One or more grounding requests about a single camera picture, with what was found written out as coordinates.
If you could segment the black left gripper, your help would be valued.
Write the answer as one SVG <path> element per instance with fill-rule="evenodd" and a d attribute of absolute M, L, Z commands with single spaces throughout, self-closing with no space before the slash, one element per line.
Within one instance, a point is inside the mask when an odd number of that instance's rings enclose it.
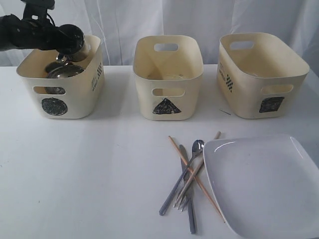
<path fill-rule="evenodd" d="M 40 49 L 74 52 L 75 39 L 52 24 L 26 21 L 10 14 L 0 18 L 0 50 Z"/>

